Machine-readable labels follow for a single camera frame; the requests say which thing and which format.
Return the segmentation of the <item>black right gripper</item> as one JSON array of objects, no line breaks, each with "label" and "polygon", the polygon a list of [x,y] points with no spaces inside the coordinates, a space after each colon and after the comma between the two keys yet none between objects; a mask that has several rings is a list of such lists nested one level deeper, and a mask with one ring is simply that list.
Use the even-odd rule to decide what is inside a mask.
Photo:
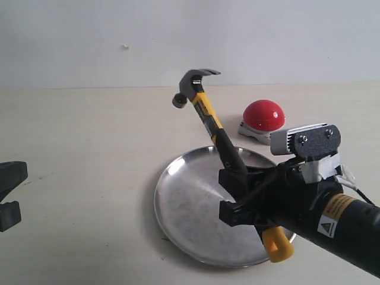
[{"label": "black right gripper", "polygon": [[289,162],[247,173],[220,169],[218,183],[234,202],[220,201],[219,219],[257,231],[281,227],[303,238],[344,236],[343,187],[334,178],[307,184],[299,164]]}]

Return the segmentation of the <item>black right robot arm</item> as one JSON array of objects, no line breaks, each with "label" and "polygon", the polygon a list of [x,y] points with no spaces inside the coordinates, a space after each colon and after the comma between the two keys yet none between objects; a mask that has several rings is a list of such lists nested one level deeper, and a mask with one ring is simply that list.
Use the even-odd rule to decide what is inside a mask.
[{"label": "black right robot arm", "polygon": [[379,276],[379,208],[344,194],[334,178],[306,183],[302,164],[221,169],[219,184],[233,197],[219,206],[229,226],[251,225],[272,262],[293,255],[290,230],[373,276]]}]

